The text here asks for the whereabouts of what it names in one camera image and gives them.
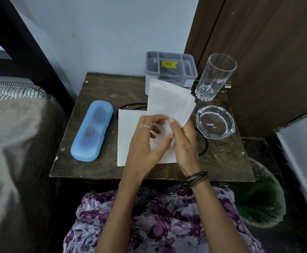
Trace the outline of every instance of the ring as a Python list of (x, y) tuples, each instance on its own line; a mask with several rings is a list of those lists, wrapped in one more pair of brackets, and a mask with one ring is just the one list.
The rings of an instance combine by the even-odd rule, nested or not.
[(143, 128), (143, 127), (147, 127), (147, 128), (149, 128), (151, 130), (151, 128), (149, 126), (146, 126), (144, 124), (141, 125), (141, 128)]

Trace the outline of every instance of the gray plastic organizer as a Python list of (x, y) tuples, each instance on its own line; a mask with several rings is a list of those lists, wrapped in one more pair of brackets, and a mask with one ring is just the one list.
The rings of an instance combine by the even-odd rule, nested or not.
[(164, 80), (191, 88), (198, 77), (193, 56), (189, 54), (148, 51), (145, 55), (145, 94), (149, 94), (150, 79)]

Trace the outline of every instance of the floral dress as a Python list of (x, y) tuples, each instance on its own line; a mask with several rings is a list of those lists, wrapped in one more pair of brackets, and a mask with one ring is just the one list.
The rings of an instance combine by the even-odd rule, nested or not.
[[(234, 206), (234, 193), (212, 186), (251, 252), (265, 252), (247, 230)], [(87, 193), (76, 211), (76, 221), (63, 242), (63, 252), (93, 253), (113, 206), (117, 190)], [(164, 192), (141, 187), (132, 212), (129, 252), (209, 252), (191, 189), (178, 185)]]

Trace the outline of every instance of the sticker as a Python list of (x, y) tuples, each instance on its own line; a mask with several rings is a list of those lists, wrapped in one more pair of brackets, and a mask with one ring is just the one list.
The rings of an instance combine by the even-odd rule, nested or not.
[(225, 83), (225, 82), (227, 81), (227, 79), (228, 79), (228, 78), (226, 78), (226, 79), (219, 79), (219, 80), (217, 81), (217, 83)]
[(176, 64), (178, 63), (178, 61), (167, 61), (167, 60), (163, 60), (161, 62), (161, 67), (168, 67), (168, 68), (176, 68)]

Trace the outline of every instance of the glass ashtray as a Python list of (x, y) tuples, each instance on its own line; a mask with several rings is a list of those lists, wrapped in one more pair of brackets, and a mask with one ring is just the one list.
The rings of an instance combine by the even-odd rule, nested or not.
[(233, 117), (219, 106), (205, 106), (197, 112), (196, 124), (208, 139), (220, 140), (235, 132)]

